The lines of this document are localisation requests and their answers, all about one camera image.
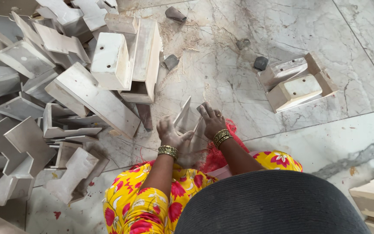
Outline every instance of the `hand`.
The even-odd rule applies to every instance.
[[[179,136],[175,131],[172,121],[169,115],[162,117],[157,123],[157,131],[161,139],[161,145],[169,145],[179,150],[186,140],[193,137],[194,131],[188,131]]]
[[[208,102],[205,103],[205,106],[206,108],[203,105],[200,106],[200,112],[203,113],[203,119],[206,123],[205,136],[209,140],[213,140],[216,133],[226,129],[226,122],[220,110],[213,110]]]

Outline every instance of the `bangle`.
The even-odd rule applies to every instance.
[[[174,158],[174,161],[178,159],[178,150],[169,145],[162,145],[158,148],[158,155],[160,154],[168,154],[169,156]]]
[[[220,130],[218,133],[216,133],[216,135],[214,136],[214,139],[213,139],[213,143],[216,146],[216,148],[218,149],[220,144],[223,141],[225,141],[225,140],[227,140],[231,137],[232,137],[232,135],[230,135],[229,130],[223,129],[223,130]]]

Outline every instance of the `yellow floral clothing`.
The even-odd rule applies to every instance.
[[[267,169],[302,171],[291,156],[280,151],[251,152]],[[144,188],[154,161],[139,168],[122,172],[105,191],[103,213],[109,234],[173,234],[182,210],[192,196],[217,181],[216,178],[194,169],[173,165],[170,200],[160,190]]]

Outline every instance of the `red stain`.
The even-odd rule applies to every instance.
[[[60,215],[61,215],[61,212],[60,211],[54,211],[53,213],[55,214],[56,220],[58,220]]]

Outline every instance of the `dark gray cloth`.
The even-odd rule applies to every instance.
[[[174,234],[366,234],[355,208],[334,185],[288,170],[236,175],[187,203]]]

